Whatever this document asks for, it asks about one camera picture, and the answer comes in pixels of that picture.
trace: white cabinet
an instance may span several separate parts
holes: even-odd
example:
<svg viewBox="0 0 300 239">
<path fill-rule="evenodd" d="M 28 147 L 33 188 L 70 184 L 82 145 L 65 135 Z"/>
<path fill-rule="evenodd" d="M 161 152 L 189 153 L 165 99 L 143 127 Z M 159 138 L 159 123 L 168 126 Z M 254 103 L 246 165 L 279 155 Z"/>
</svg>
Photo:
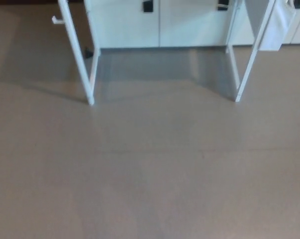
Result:
<svg viewBox="0 0 300 239">
<path fill-rule="evenodd" d="M 85 0 L 101 48 L 224 46 L 231 10 L 217 11 L 218 0 Z M 252 45 L 254 36 L 244 0 L 237 12 L 233 45 Z M 300 43 L 300 9 L 285 44 Z"/>
<path fill-rule="evenodd" d="M 217 0 L 160 2 L 160 46 L 225 45 L 231 11 L 217 11 Z"/>
<path fill-rule="evenodd" d="M 93 18 L 101 48 L 159 46 L 159 5 L 144 13 L 142 0 L 89 0 L 87 12 Z"/>
</svg>

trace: gray floor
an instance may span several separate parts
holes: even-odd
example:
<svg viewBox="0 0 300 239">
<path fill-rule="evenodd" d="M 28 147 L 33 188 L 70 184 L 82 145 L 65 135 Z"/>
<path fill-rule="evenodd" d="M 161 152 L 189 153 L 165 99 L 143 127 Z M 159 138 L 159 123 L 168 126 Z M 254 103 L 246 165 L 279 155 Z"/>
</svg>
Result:
<svg viewBox="0 0 300 239">
<path fill-rule="evenodd" d="M 218 53 L 104 52 L 91 108 L 54 14 L 0 7 L 0 239 L 300 239 L 300 46 L 239 104 Z"/>
</svg>

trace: cabinet handle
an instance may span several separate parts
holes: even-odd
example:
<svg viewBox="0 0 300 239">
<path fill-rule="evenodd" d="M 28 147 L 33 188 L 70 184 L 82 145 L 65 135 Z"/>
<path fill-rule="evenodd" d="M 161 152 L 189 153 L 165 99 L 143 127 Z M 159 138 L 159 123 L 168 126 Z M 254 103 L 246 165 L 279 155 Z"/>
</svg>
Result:
<svg viewBox="0 0 300 239">
<path fill-rule="evenodd" d="M 294 0 L 295 9 L 300 9 L 300 0 Z"/>
<path fill-rule="evenodd" d="M 153 12 L 153 0 L 146 0 L 143 2 L 143 12 L 150 13 Z"/>
<path fill-rule="evenodd" d="M 218 0 L 217 11 L 227 11 L 229 0 Z"/>
</svg>

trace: white handle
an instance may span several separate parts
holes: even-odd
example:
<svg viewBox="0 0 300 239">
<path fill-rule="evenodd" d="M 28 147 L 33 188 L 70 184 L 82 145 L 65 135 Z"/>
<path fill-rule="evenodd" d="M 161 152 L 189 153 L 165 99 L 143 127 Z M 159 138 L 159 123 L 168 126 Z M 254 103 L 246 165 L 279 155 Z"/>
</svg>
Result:
<svg viewBox="0 0 300 239">
<path fill-rule="evenodd" d="M 54 24 L 65 24 L 64 20 L 57 19 L 56 16 L 53 16 L 51 20 Z"/>
</svg>

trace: door handle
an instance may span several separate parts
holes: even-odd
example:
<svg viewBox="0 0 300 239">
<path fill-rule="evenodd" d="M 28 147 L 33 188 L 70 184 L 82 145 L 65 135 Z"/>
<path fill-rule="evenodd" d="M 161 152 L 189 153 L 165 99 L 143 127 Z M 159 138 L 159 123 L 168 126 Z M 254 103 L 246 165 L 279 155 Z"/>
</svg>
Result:
<svg viewBox="0 0 300 239">
<path fill-rule="evenodd" d="M 217 11 L 227 11 L 229 0 L 218 0 Z"/>
<path fill-rule="evenodd" d="M 143 12 L 150 13 L 153 12 L 153 0 L 146 0 L 142 3 Z"/>
<path fill-rule="evenodd" d="M 294 0 L 295 9 L 300 9 L 300 0 Z"/>
</svg>

